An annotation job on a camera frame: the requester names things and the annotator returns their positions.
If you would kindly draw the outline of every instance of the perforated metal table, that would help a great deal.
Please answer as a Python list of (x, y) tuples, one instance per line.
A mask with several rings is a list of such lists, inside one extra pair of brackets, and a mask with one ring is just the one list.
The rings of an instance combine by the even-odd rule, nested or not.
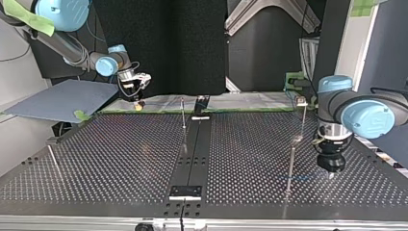
[[(215, 229), (382, 220), (377, 227), (408, 230), (408, 180), (358, 141), (329, 180), (310, 144), (316, 122), (307, 115), (287, 195), (295, 113), (212, 114), (186, 130), (181, 115), (100, 115), (0, 178), (0, 230), (78, 222), (127, 230), (142, 221), (177, 229), (198, 220)], [(169, 200), (172, 186), (201, 186), (201, 200)]]

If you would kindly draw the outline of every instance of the vertical metal pin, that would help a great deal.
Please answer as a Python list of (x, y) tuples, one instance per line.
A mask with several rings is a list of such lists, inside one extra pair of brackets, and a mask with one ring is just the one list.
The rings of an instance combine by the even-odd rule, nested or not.
[(184, 113), (184, 98), (183, 97), (181, 98), (180, 108), (181, 108), (181, 114), (182, 114), (182, 117), (183, 117), (183, 128), (186, 129), (186, 127), (187, 127), (186, 126), (186, 115)]
[(307, 112), (307, 105), (304, 106), (304, 110), (303, 110), (303, 118), (302, 118), (302, 131), (300, 133), (300, 137), (303, 139), (303, 131), (305, 128), (305, 120), (306, 120), (306, 112)]
[(294, 152), (296, 148), (294, 146), (291, 148), (291, 159), (289, 161), (289, 174), (288, 174), (288, 186), (286, 188), (286, 193), (291, 193), (291, 183), (292, 183), (292, 176), (293, 176), (293, 163), (294, 163)]
[(57, 162), (57, 159), (55, 158), (54, 151), (52, 150), (51, 145), (48, 145), (47, 147), (48, 147), (48, 150), (50, 151), (50, 154), (51, 154), (52, 160), (54, 161), (54, 164), (57, 166), (58, 162)]

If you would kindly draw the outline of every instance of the robotic arm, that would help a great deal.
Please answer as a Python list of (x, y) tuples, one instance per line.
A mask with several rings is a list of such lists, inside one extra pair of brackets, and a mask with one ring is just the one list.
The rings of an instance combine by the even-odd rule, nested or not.
[(408, 123), (408, 97), (397, 90), (364, 95), (352, 90), (352, 79), (329, 76), (319, 82), (319, 127), (314, 142), (318, 165), (328, 172), (345, 167), (342, 152), (354, 135), (376, 139)]
[(53, 20), (56, 29), (53, 36), (49, 37), (24, 22), (6, 16), (2, 5), (3, 0), (0, 0), (0, 19), (23, 29), (31, 35), (32, 39), (37, 39), (53, 49), (64, 57), (67, 64), (87, 71), (96, 70), (105, 77), (117, 75), (122, 96), (127, 101), (137, 102), (142, 98), (142, 90), (150, 83), (151, 76), (136, 72), (139, 63), (131, 62), (124, 45), (110, 47), (108, 54), (89, 52), (76, 38), (66, 33), (76, 31), (86, 23), (89, 0), (76, 0), (75, 4), (66, 0), (17, 0), (17, 2), (32, 13)]

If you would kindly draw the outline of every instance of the white wall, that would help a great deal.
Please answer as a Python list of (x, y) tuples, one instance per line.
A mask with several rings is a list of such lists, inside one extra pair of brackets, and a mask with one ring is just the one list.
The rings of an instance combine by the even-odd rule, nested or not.
[[(1, 62), (20, 56), (27, 48), (24, 38), (0, 20), (0, 112), (47, 88), (31, 50), (22, 58)], [(54, 123), (0, 115), (0, 175), (41, 150), (53, 136), (50, 126)]]
[(377, 11), (378, 6), (375, 6), (370, 16), (349, 16), (344, 28), (344, 36), (335, 73), (351, 77), (355, 90), (358, 89), (360, 84)]

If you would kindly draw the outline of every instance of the black curtain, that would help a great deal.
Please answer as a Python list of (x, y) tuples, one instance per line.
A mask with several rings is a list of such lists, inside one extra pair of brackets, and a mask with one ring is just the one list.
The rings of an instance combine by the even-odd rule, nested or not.
[(223, 0), (93, 1), (108, 46), (124, 44), (152, 75), (145, 96), (225, 92)]

